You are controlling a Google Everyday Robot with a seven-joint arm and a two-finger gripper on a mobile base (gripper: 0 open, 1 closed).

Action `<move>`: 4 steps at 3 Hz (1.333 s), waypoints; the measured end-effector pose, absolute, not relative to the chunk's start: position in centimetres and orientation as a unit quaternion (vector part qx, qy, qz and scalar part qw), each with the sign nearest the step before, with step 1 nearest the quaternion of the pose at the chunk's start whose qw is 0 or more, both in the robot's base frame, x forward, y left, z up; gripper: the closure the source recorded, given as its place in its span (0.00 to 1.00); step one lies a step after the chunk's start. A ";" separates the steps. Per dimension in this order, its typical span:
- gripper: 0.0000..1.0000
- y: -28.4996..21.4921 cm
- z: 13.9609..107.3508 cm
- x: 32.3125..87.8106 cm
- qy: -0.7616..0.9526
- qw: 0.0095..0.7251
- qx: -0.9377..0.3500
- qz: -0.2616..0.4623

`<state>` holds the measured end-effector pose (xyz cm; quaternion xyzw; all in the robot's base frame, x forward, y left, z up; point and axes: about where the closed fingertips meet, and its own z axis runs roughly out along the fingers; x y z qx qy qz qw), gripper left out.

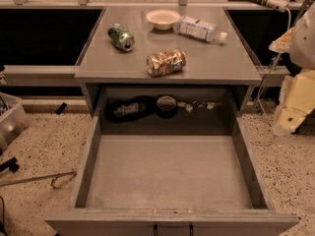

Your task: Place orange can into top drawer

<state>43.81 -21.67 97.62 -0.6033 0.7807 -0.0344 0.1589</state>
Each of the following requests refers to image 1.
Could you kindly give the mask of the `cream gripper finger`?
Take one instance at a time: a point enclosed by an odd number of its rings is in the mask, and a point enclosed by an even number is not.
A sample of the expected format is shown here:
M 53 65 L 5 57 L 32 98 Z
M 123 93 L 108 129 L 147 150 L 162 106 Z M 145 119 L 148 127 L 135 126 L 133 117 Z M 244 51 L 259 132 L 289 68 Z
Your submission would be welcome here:
M 282 36 L 274 40 L 269 49 L 277 53 L 289 53 L 291 49 L 293 28 L 288 29 Z
M 293 133 L 315 109 L 315 71 L 302 70 L 286 76 L 274 115 L 273 132 L 278 136 Z

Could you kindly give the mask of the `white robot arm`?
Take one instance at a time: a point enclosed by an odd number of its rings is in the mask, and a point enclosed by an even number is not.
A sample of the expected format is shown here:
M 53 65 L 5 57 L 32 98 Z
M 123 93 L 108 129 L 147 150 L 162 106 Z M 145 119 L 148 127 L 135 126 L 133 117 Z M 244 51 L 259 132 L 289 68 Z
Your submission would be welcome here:
M 293 133 L 315 109 L 315 4 L 269 49 L 288 53 L 290 62 L 301 68 L 295 77 L 285 77 L 275 110 L 273 132 L 284 136 Z

